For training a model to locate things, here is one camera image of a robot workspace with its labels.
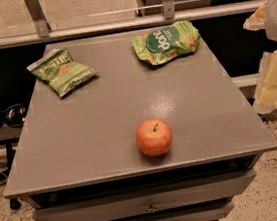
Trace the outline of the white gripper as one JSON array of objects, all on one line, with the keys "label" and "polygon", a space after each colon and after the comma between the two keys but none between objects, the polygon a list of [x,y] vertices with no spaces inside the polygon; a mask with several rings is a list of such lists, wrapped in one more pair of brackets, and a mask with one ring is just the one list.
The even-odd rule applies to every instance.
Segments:
[{"label": "white gripper", "polygon": [[[243,28],[250,31],[266,29],[266,36],[277,42],[277,0],[268,0],[244,21]],[[259,76],[254,92],[253,110],[269,114],[277,109],[277,49],[264,52],[260,60]]]}]

